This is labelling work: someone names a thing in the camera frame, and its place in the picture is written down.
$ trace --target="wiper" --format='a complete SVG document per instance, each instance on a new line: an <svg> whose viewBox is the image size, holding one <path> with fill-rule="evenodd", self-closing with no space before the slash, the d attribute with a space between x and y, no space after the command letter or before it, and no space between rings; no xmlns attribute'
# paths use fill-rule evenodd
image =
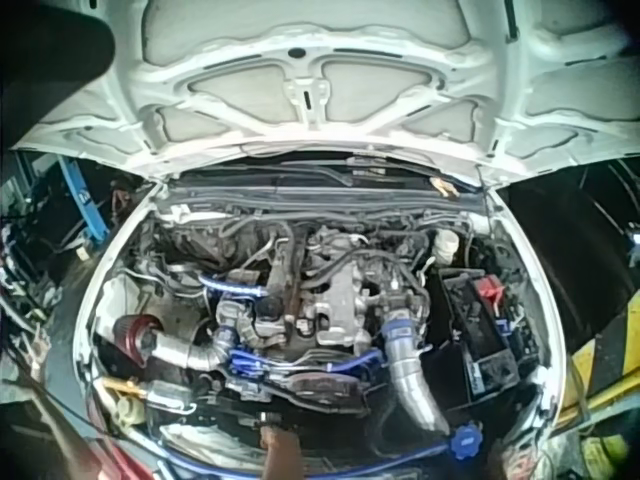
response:
<svg viewBox="0 0 640 480"><path fill-rule="evenodd" d="M246 170L265 170L271 172L290 172L290 173L305 173L305 174L318 174L324 175L325 177L329 177L336 182L344 185L345 187L353 187L353 179L348 175L343 175L335 170L330 168L323 168L322 166L318 166L317 164L310 165L309 163L301 162L295 165L224 165L224 166L216 166L215 171L218 172L220 170L236 170L236 171L246 171Z"/></svg>
<svg viewBox="0 0 640 480"><path fill-rule="evenodd" d="M381 161L376 158L368 158L368 157L351 157L347 159L329 159L329 160L292 160L290 162L283 162L282 165L313 165L318 167L328 167L328 166L341 166L341 167L349 167L349 168L395 168L397 170L404 170L406 172L417 173L423 177L432 178L438 177L441 178L453 185L464 188L465 190L469 190L471 192L479 191L478 187L470 185L468 183L463 182L462 180L458 180L456 177L452 177L451 175L446 175L435 168L424 167L421 165L411 165L407 163L399 163L399 162L390 162L388 160Z"/></svg>

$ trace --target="hood underside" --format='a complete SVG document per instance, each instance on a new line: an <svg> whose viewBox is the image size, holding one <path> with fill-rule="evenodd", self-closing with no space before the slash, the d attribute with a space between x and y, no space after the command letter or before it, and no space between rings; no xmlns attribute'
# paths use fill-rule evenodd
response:
<svg viewBox="0 0 640 480"><path fill-rule="evenodd" d="M145 177L369 151L489 184L640 151L640 68L597 0L50 3L116 56L16 148Z"/></svg>

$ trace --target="open hood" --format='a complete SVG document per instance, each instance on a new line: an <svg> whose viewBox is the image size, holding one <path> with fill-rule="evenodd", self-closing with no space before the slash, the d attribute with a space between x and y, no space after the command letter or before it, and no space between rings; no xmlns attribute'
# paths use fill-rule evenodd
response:
<svg viewBox="0 0 640 480"><path fill-rule="evenodd" d="M104 20L115 60L16 148L147 178L368 151L492 185L640 152L640 69L597 0L55 4Z"/></svg>

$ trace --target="white car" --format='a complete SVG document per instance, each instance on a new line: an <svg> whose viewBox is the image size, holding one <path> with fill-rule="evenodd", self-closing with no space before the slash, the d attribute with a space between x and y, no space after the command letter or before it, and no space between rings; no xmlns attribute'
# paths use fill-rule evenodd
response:
<svg viewBox="0 0 640 480"><path fill-rule="evenodd" d="M264 422L298 432L310 478L548 438L562 327L496 189L640 150L637 64L606 11L56 3L104 20L116 57L17 147L155 183L73 341L114 435L230 478L259 476Z"/></svg>

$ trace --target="car engine bay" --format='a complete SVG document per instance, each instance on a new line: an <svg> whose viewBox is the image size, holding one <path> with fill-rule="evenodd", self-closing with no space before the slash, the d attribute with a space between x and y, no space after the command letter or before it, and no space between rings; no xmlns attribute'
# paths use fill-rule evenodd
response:
<svg viewBox="0 0 640 480"><path fill-rule="evenodd" d="M504 437L548 362L531 290L500 223L470 212L152 215L102 287L94 345L121 426L257 448L275 423L353 462L463 425Z"/></svg>

